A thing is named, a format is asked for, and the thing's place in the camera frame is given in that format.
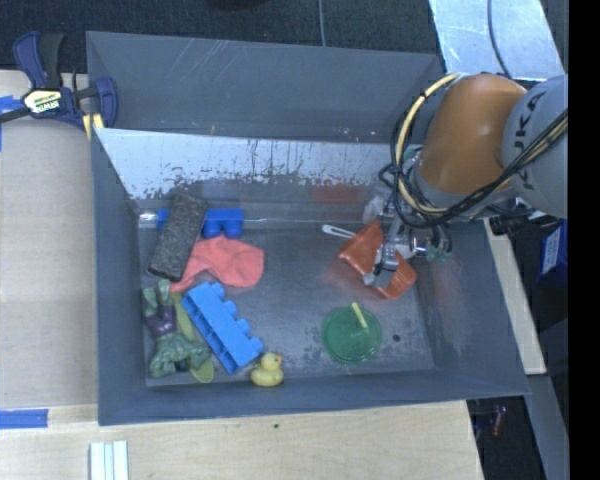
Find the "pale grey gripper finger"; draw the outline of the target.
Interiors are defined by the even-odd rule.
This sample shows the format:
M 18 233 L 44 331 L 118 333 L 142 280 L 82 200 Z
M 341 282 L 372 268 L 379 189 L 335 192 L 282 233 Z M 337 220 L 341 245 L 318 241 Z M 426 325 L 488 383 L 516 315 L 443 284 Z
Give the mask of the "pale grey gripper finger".
M 363 283 L 368 287 L 387 288 L 398 270 L 398 262 L 376 263 L 370 272 L 362 276 Z
M 373 273 L 380 274 L 381 272 L 395 272 L 397 270 L 397 259 L 395 257 L 396 250 L 392 247 L 382 246 L 377 250 Z

